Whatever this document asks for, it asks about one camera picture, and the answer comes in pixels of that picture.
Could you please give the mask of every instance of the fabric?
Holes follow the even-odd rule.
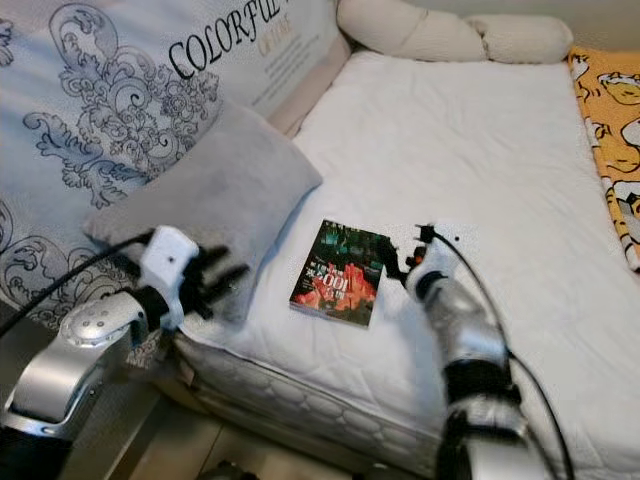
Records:
[[[291,135],[349,54],[330,0],[0,10],[0,300],[14,308],[100,250],[85,217],[175,165],[222,97]],[[55,329],[75,305],[130,283],[103,262],[31,318]]]
[[[386,278],[367,330],[293,311],[287,300],[323,218],[389,235],[401,259],[415,247],[414,224],[447,219],[477,227],[476,248],[465,253],[503,313],[512,349],[549,394],[577,478],[640,479],[640,277],[611,225],[566,64],[358,53],[295,143],[324,181],[266,257],[244,328],[220,326],[213,338],[184,331],[247,359],[236,386],[257,393],[245,403],[420,468],[420,449],[435,453],[420,439],[437,437],[445,415],[439,353],[420,308]],[[218,365],[220,377],[229,372],[224,359]],[[264,369],[290,381],[263,388]],[[514,372],[525,411],[560,465],[537,394]],[[224,390],[231,373],[212,385]],[[350,415],[346,426],[319,425],[333,404],[306,411],[298,393],[306,389],[358,413],[355,428]],[[403,433],[380,437],[376,425],[386,422]]]
[[[230,258],[205,280],[224,266],[249,265],[237,288],[213,306],[215,320],[239,329],[265,253],[300,199],[321,181],[289,140],[257,114],[226,101],[216,125],[174,168],[91,215],[85,232],[113,245],[171,225],[205,249],[228,246]],[[191,331],[208,335],[211,321],[197,314],[186,321]]]
[[[482,36],[489,60],[502,63],[557,63],[573,34],[557,18],[538,15],[474,15],[465,19]]]
[[[640,52],[574,48],[570,66],[613,225],[640,271]]]
[[[247,423],[251,431],[275,434],[275,438],[280,437],[278,431],[292,428],[298,435],[294,445],[297,450],[322,458],[323,450],[330,448],[332,455],[325,458],[338,465],[345,462],[342,466],[350,471],[365,471],[374,463],[384,463],[412,471],[421,479],[434,478],[434,453],[440,438],[431,429],[423,432],[407,428],[393,418],[362,410],[348,397],[298,382],[180,334],[175,345],[181,363],[196,366],[188,385],[194,398],[212,415],[234,423],[244,419],[240,425]],[[231,412],[237,413],[229,418]],[[318,450],[317,442],[322,449]],[[358,456],[368,457],[366,468],[353,468],[353,457]]]
[[[486,54],[478,33],[452,13],[403,0],[341,0],[338,25],[371,50],[430,61],[479,61]]]

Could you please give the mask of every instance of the mattress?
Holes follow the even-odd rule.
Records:
[[[324,177],[269,253],[244,325],[178,346],[216,395],[428,475],[445,406],[435,339],[384,278],[368,329],[291,310],[324,218],[390,235],[474,225],[469,257],[537,373],[578,478],[640,479],[640,279],[609,218],[566,65],[354,55],[295,143]],[[516,373],[524,409],[559,460]]]

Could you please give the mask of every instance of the book cover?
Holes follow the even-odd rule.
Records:
[[[324,220],[289,302],[306,313],[367,327],[383,264],[383,235]]]

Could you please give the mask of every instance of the orange blanket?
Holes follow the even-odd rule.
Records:
[[[569,62],[613,224],[640,271],[640,52],[574,48]]]

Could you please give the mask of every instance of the mattress cover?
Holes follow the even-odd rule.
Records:
[[[287,299],[323,218],[390,235],[401,254],[413,250],[416,223],[472,224],[470,260],[512,349],[542,381],[579,478],[640,479],[640,280],[609,220],[574,95],[563,64],[354,55],[295,139],[324,184],[265,260],[246,323],[219,324],[209,338],[184,333],[437,437],[439,352],[398,283],[381,281],[367,330],[291,310]],[[557,460],[541,403],[518,381]]]

